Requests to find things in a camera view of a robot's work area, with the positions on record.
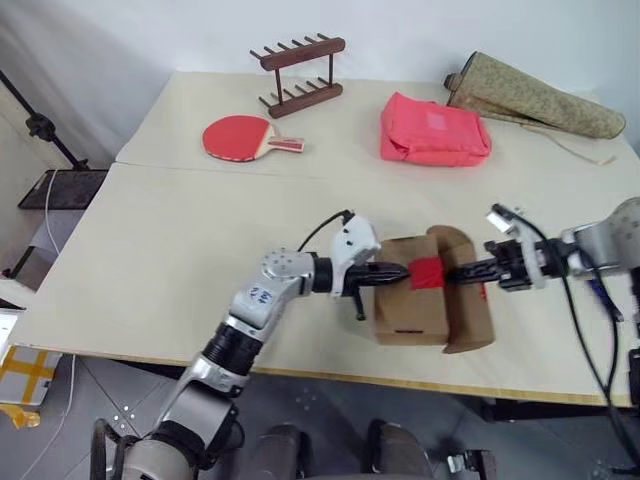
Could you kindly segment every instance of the beige fabric bag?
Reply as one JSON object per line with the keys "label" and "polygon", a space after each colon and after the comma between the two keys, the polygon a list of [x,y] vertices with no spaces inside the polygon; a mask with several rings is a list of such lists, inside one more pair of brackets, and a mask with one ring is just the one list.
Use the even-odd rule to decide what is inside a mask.
{"label": "beige fabric bag", "polygon": [[448,75],[447,105],[483,117],[546,127],[591,138],[614,138],[625,127],[622,114],[562,92],[482,52],[461,73]]}

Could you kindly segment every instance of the ping pong paddle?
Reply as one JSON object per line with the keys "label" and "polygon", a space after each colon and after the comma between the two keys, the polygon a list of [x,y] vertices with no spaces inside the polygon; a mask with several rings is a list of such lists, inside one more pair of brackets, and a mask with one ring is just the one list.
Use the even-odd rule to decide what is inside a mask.
{"label": "ping pong paddle", "polygon": [[216,120],[202,134],[209,155],[231,162],[250,162],[274,148],[302,152],[302,138],[281,137],[268,120],[250,115],[232,115]]}

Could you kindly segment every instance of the white table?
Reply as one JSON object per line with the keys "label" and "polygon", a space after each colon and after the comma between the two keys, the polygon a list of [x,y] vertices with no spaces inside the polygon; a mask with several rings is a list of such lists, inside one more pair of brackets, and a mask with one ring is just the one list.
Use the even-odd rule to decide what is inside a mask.
{"label": "white table", "polygon": [[[175,74],[139,131],[118,156],[103,187],[65,246],[10,341],[38,348],[137,361],[186,364],[201,349],[232,294],[260,257],[296,247],[331,213],[353,208],[384,238],[434,224],[463,229],[482,243],[501,239],[484,220],[500,201],[524,208],[549,235],[608,216],[638,194],[640,163],[622,139],[618,160],[590,165],[547,138],[512,124],[487,122],[494,141],[480,167],[441,169],[378,158],[379,113],[396,90],[445,97],[437,86],[343,82],[342,97],[277,122],[304,136],[304,154],[274,152],[260,161],[215,160],[202,130],[231,113],[263,114],[255,97],[270,78]],[[328,253],[328,228],[310,248]],[[597,364],[608,367],[609,328],[586,286],[572,282]],[[608,282],[622,311],[632,312],[628,281]],[[444,355],[441,347],[375,343],[355,320],[349,299],[313,295],[292,302],[258,358],[273,373],[566,403],[600,404],[575,339],[559,282],[507,293],[488,285],[496,342]],[[365,302],[371,312],[371,292]],[[622,325],[614,399],[628,404]]]}

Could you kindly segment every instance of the cardboard box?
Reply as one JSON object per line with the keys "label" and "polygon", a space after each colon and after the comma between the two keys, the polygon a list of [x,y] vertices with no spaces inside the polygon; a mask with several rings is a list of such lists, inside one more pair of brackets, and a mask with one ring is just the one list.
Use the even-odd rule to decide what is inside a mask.
{"label": "cardboard box", "polygon": [[[443,275],[476,261],[473,243],[460,230],[431,227],[425,236],[382,242],[380,261],[408,266],[437,255]],[[444,288],[411,289],[407,279],[375,291],[375,334],[384,345],[445,345],[444,353],[474,350],[494,342],[491,312],[482,284],[445,284]]]}

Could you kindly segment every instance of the pink pouch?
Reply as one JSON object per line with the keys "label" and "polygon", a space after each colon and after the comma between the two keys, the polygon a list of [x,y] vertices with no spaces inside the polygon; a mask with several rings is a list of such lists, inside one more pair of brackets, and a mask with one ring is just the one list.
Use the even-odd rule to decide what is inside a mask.
{"label": "pink pouch", "polygon": [[422,102],[396,92],[381,115],[380,156],[438,167],[479,165],[491,138],[475,112]]}

